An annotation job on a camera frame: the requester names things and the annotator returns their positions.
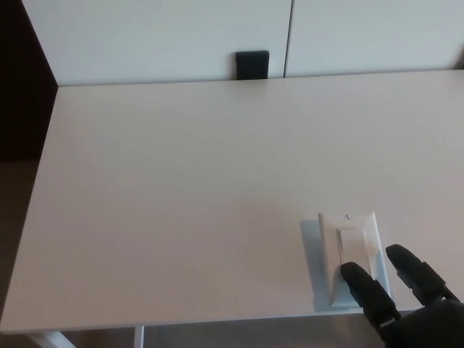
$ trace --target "white table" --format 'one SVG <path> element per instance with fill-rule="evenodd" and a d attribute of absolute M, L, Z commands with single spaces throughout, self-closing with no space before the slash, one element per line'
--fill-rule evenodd
<path fill-rule="evenodd" d="M 62 87 L 1 331 L 334 314 L 318 212 L 464 297 L 463 131 L 464 72 Z"/>

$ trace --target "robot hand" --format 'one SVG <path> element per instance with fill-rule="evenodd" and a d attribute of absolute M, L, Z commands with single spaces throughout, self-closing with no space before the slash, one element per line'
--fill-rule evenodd
<path fill-rule="evenodd" d="M 354 262 L 340 267 L 349 290 L 388 348 L 464 347 L 464 304 L 425 262 L 400 245 L 386 248 L 397 275 L 424 306 L 402 317 L 378 281 Z"/>

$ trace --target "white switch plate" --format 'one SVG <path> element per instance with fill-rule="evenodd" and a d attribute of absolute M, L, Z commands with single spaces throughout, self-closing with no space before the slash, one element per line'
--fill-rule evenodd
<path fill-rule="evenodd" d="M 330 305 L 338 308 L 357 308 L 340 274 L 340 265 L 356 262 L 390 294 L 385 258 L 374 213 L 364 215 L 319 214 L 323 238 L 326 278 Z"/>

